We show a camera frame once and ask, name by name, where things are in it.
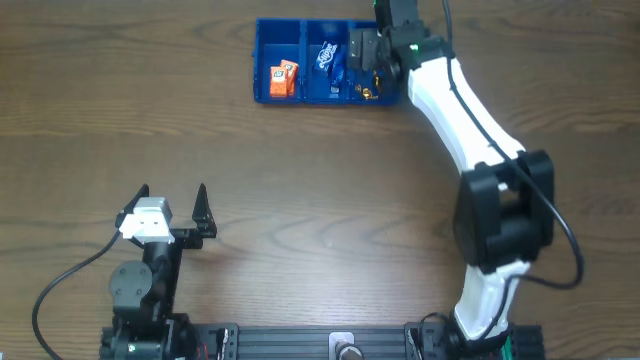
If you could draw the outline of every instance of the candy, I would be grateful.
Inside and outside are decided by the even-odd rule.
[[[289,60],[282,60],[280,66],[287,69],[287,93],[289,96],[296,94],[296,76],[298,75],[298,64]]]
[[[331,68],[331,93],[335,94],[340,92],[340,84],[342,84],[342,79],[344,78],[345,56],[346,52],[344,49],[340,50],[335,56],[333,67]]]
[[[328,77],[336,50],[338,50],[338,44],[332,45],[325,41],[324,44],[322,44],[322,49],[316,58],[313,69],[323,76]]]
[[[271,97],[287,97],[287,69],[281,66],[271,67],[271,86],[269,95]]]

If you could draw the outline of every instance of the brown tabletop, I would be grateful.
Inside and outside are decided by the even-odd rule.
[[[584,284],[524,284],[511,319],[549,357],[640,356],[640,6],[452,1],[467,79],[556,166]],[[439,1],[420,1],[434,32]],[[373,18],[370,1],[5,2],[0,5],[0,352],[44,359],[40,291],[100,249],[143,183],[189,225],[208,186],[220,236],[186,252],[176,311],[240,325],[403,324],[457,302],[458,173],[427,119],[393,108],[269,107],[252,93],[256,17]],[[56,287],[40,325],[95,359],[126,241]],[[533,273],[573,276],[556,231]]]

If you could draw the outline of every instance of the blue packet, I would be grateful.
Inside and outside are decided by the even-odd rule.
[[[333,67],[331,68],[331,93],[337,94],[340,92],[340,84],[344,79],[344,64],[347,53],[344,49],[335,56],[333,61]]]
[[[322,44],[322,49],[316,58],[316,63],[313,66],[313,70],[319,72],[324,77],[329,77],[329,71],[333,64],[336,50],[338,50],[338,44],[331,44],[327,41]]]

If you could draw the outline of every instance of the wooden table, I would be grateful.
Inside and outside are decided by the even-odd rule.
[[[443,32],[439,1],[422,17]],[[512,319],[548,356],[640,356],[640,6],[452,1],[472,88],[529,149],[554,159],[584,284],[524,284]],[[37,295],[100,249],[142,183],[189,225],[200,182],[219,239],[185,254],[176,311],[240,325],[403,324],[448,311],[464,263],[458,174],[423,116],[394,108],[254,103],[256,17],[372,18],[367,1],[189,0],[0,5],[0,352],[43,359]],[[568,280],[560,231],[533,273]],[[121,241],[47,297],[63,357],[95,359]]]

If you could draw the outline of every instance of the blue plastic bin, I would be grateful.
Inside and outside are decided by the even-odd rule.
[[[340,49],[347,49],[349,29],[354,28],[376,28],[376,23],[346,19],[257,19],[256,47],[253,52],[255,100],[262,104],[397,104],[401,99],[400,93],[377,93],[373,84],[373,72],[346,69],[340,93],[332,94],[331,78],[313,71],[324,41],[337,42]],[[283,59],[299,65],[296,94],[288,98],[272,98],[269,95],[270,69],[272,66],[279,66]],[[371,89],[374,95],[378,95],[378,99],[365,100],[355,90],[358,84],[362,88]]]

